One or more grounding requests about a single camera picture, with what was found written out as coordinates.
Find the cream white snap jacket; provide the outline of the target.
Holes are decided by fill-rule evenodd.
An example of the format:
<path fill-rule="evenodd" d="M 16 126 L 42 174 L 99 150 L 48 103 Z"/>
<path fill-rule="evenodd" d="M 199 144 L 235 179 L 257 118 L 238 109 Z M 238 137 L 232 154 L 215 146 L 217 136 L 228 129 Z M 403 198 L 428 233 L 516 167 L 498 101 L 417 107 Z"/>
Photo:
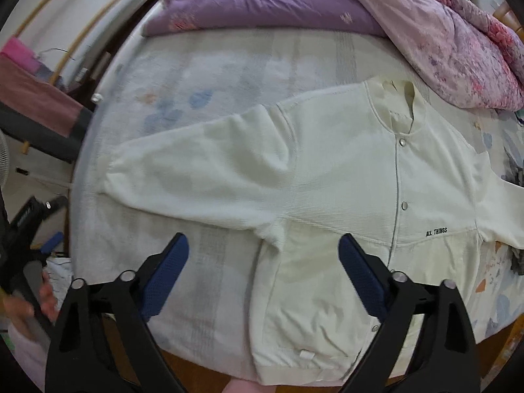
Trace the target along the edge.
<path fill-rule="evenodd" d="M 412 280 L 471 295 L 484 243 L 523 245 L 523 190 L 410 82 L 368 79 L 167 130 L 99 160 L 123 205 L 262 240 L 250 343 L 264 385 L 344 380 L 378 320 L 338 260 L 351 234 Z"/>

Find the white clothes pile on floor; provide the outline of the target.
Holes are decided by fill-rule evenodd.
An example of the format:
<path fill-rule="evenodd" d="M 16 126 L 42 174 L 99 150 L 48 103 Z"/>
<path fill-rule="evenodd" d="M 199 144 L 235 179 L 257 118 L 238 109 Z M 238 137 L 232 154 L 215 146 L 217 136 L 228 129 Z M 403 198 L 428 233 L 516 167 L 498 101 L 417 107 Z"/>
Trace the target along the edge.
<path fill-rule="evenodd" d="M 57 297 L 65 295 L 73 279 L 71 259 L 52 256 L 47 260 L 45 271 L 49 275 L 54 294 Z"/>

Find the white patterned bed sheet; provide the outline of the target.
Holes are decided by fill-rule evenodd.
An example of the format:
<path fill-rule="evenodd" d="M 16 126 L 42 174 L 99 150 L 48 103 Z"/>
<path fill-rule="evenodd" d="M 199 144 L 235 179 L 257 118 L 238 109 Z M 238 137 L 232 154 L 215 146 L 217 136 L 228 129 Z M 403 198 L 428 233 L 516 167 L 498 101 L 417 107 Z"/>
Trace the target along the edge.
<path fill-rule="evenodd" d="M 100 155 L 130 139 L 384 75 L 416 82 L 476 150 L 489 152 L 495 172 L 523 162 L 523 129 L 512 113 L 454 108 L 383 38 L 307 29 L 196 31 L 140 38 L 113 67 L 76 164 L 73 271 L 91 283 L 108 281 L 185 233 L 189 261 L 151 331 L 171 354 L 238 378 L 256 376 L 248 336 L 256 237 L 125 208 L 97 191 Z"/>

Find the purple floral quilt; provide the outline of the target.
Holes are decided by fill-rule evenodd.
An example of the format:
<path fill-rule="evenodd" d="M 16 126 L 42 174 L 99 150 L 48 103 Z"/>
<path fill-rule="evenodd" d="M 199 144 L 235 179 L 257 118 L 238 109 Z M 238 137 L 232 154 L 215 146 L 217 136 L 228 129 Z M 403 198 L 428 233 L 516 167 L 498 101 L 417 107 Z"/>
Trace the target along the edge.
<path fill-rule="evenodd" d="M 449 104 L 523 107 L 523 43 L 470 0 L 164 0 L 143 33 L 209 28 L 316 28 L 386 37 Z"/>

